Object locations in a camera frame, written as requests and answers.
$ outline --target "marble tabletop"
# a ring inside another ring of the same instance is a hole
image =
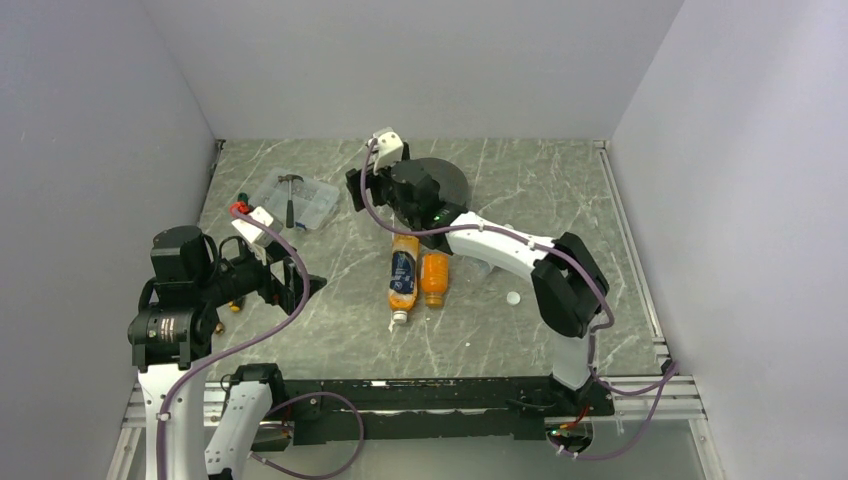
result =
[[[463,170],[470,207],[484,218],[526,233],[579,235],[607,277],[616,325],[599,334],[606,375],[656,374],[651,328],[639,298],[610,190],[592,142],[583,140],[410,140],[412,157],[433,156]],[[290,379],[481,377],[547,375],[550,333],[529,283],[495,269],[472,279],[466,259],[451,257],[445,308],[419,301],[410,321],[389,329],[391,234],[367,212],[356,213],[344,174],[361,167],[362,140],[227,141],[200,217],[220,241],[235,233],[227,207],[253,193],[271,169],[283,167],[342,192],[336,213],[318,230],[284,230],[309,272],[328,279],[295,322],[271,339],[210,368],[217,379],[243,363],[276,362]],[[387,208],[378,209],[384,218]],[[510,291],[521,302],[509,306]],[[243,311],[219,309],[226,332],[214,350],[232,347],[285,319],[255,294]]]

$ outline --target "plastic bin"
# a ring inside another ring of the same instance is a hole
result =
[[[284,168],[271,170],[256,193],[251,195],[250,204],[255,207],[265,207],[265,210],[285,223],[289,182],[281,183],[278,177],[292,173],[295,172]],[[321,228],[327,217],[335,213],[339,201],[338,187],[303,177],[303,181],[294,180],[291,188],[296,224],[303,225],[307,230],[317,230]]]

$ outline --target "hammer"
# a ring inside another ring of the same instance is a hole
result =
[[[278,175],[277,182],[282,184],[283,182],[289,182],[289,201],[286,204],[286,228],[294,228],[294,202],[292,201],[291,196],[291,184],[295,180],[303,181],[303,177],[300,175],[295,175],[290,173],[288,175]]]

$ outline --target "hammer head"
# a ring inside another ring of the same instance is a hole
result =
[[[293,173],[290,173],[288,175],[277,175],[277,181],[280,183],[293,182],[295,180],[300,180],[302,182],[303,177],[301,177],[300,175],[295,175]]]

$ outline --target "plastic bottle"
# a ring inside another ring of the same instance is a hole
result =
[[[430,308],[444,307],[447,290],[448,256],[444,253],[428,253],[421,257],[421,292],[424,293],[424,303]]]
[[[418,260],[418,238],[395,235],[392,241],[392,279],[389,282],[389,308],[392,323],[406,323],[418,296],[415,263]]]

